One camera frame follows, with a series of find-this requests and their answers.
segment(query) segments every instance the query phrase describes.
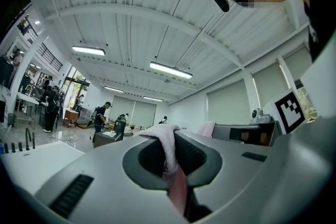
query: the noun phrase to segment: vent grille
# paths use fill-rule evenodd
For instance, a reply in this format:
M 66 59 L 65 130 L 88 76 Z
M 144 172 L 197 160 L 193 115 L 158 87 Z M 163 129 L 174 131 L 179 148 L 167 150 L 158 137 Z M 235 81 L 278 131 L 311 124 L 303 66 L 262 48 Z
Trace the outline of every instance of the vent grille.
M 79 175 L 53 202 L 50 206 L 51 210 L 64 218 L 68 218 L 92 181 L 93 178 L 90 176 Z

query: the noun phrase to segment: ceiling beam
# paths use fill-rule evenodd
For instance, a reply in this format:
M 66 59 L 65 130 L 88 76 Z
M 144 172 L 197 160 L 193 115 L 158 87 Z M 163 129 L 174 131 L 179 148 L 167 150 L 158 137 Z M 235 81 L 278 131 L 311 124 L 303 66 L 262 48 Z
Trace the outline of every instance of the ceiling beam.
M 154 91 L 150 91 L 147 89 L 140 89 L 131 85 L 126 85 L 126 84 L 121 84 L 121 83 L 117 83 L 117 82 L 113 82 L 113 81 L 108 81 L 102 78 L 98 78 L 98 77 L 94 77 L 94 76 L 90 76 L 89 77 L 89 81 L 95 81 L 97 83 L 99 83 L 102 87 L 107 86 L 107 87 L 111 87 L 111 88 L 115 88 L 117 90 L 123 90 L 126 92 L 132 92 L 132 93 L 136 93 L 136 94 L 143 94 L 144 96 L 147 97 L 153 97 L 153 98 L 159 98 L 159 99 L 165 99 L 165 100 L 177 100 L 178 97 L 174 96 L 174 95 L 170 95 L 170 94 L 165 94 L 165 93 L 158 93 L 158 92 L 154 92 Z
M 197 27 L 189 24 L 181 19 L 178 19 L 174 16 L 171 16 L 166 13 L 158 12 L 153 9 L 138 7 L 127 4 L 115 4 L 115 3 L 101 3 L 101 4 L 86 4 L 79 5 L 71 8 L 65 8 L 59 10 L 57 13 L 53 13 L 47 16 L 46 20 L 54 20 L 60 17 L 65 17 L 69 15 L 76 14 L 89 14 L 89 13 L 116 13 L 116 14 L 125 14 L 131 16 L 137 16 L 162 24 L 168 25 L 172 28 L 175 28 L 179 31 L 182 31 L 193 37 L 197 37 L 197 40 L 200 40 L 213 49 L 218 51 L 221 55 L 224 55 L 231 62 L 241 69 L 245 69 L 244 66 L 240 63 L 239 58 L 230 51 L 224 44 L 220 43 L 218 40 L 208 35 L 207 33 L 202 32 Z
M 170 82 L 168 84 L 172 84 L 175 86 L 179 86 L 179 87 L 184 87 L 188 90 L 193 90 L 193 91 L 197 91 L 197 87 L 195 85 L 189 84 L 187 82 L 183 82 L 181 80 L 177 80 L 177 79 L 173 79 L 173 78 L 169 78 L 166 76 L 162 76 L 160 74 L 156 74 L 156 73 L 151 73 L 151 72 L 147 72 L 141 69 L 137 69 L 137 68 L 132 68 L 132 67 L 128 67 L 128 66 L 122 66 L 119 65 L 117 63 L 113 63 L 113 62 L 106 62 L 106 61 L 102 61 L 102 60 L 98 60 L 98 59 L 92 59 L 92 58 L 88 58 L 88 57 L 80 57 L 80 61 L 83 63 L 87 63 L 89 65 L 93 65 L 93 66 L 97 66 L 97 67 L 107 67 L 110 69 L 114 69 L 114 70 L 119 70 L 119 71 L 124 71 L 130 74 L 137 74 L 149 79 L 155 79 L 155 80 L 159 80 L 159 81 L 165 81 L 167 79 L 170 80 Z

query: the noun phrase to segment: window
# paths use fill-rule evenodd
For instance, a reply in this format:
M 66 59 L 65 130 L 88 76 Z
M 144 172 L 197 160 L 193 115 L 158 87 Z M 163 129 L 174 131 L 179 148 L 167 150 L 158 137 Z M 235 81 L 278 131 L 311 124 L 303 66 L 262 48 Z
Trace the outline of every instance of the window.
M 263 108 L 270 100 L 288 90 L 286 78 L 279 63 L 275 63 L 253 75 Z
M 250 108 L 244 81 L 208 93 L 208 120 L 219 124 L 249 124 Z

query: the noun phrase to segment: desk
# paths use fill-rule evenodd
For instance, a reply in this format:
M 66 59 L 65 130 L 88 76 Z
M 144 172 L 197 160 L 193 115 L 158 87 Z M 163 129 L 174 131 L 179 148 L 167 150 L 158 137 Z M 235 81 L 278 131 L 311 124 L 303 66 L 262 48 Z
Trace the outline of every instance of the desk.
M 108 132 L 108 131 L 102 131 L 102 132 L 94 134 L 95 148 L 98 146 L 103 146 L 106 144 L 121 141 L 123 139 L 123 134 L 119 134 L 117 137 L 110 137 L 109 135 L 104 134 L 105 132 Z
M 64 116 L 64 121 L 63 121 L 63 125 L 66 127 L 71 126 L 72 122 L 74 121 L 74 125 L 76 127 L 76 122 L 78 120 L 78 116 L 79 113 L 75 110 L 71 110 L 71 109 L 65 109 L 65 116 Z
M 25 95 L 23 93 L 20 93 L 20 92 L 17 93 L 16 99 L 19 100 L 19 104 L 17 106 L 17 115 L 16 115 L 15 126 L 17 125 L 17 120 L 28 121 L 28 122 L 33 121 L 34 122 L 33 129 L 35 129 L 36 110 L 35 110 L 35 117 L 34 118 L 29 117 L 28 119 L 25 119 L 25 118 L 19 118 L 18 116 L 19 116 L 19 109 L 20 109 L 20 102 L 21 102 L 21 100 L 23 101 L 23 103 L 25 105 L 28 105 L 28 104 L 30 104 L 30 105 L 31 104 L 38 105 L 38 102 L 34 98 L 29 97 L 29 96 L 27 96 L 27 95 Z

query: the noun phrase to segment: railing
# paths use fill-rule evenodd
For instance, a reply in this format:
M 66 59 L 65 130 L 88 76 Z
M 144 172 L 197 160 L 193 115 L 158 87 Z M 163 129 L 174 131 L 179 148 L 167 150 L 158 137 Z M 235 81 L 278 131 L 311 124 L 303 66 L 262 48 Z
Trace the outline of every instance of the railing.
M 28 16 L 25 17 L 18 25 L 17 28 L 20 30 L 21 34 L 28 40 L 30 44 L 33 44 L 35 39 L 38 37 L 32 26 L 28 21 Z M 37 52 L 44 58 L 52 67 L 57 71 L 63 66 L 62 63 L 57 60 L 57 58 L 48 50 L 46 45 L 42 43 L 37 49 Z

